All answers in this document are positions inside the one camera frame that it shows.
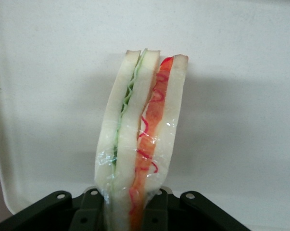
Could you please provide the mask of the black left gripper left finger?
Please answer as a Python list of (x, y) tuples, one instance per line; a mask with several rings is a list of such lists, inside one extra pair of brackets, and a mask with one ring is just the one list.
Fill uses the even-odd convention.
[(70, 231), (105, 231), (104, 198), (96, 188), (82, 195), (79, 209), (74, 213)]

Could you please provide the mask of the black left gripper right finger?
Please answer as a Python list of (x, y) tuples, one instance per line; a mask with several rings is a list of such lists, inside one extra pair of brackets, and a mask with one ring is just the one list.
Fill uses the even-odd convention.
[(177, 231), (180, 211), (179, 198), (163, 186), (143, 212), (141, 231)]

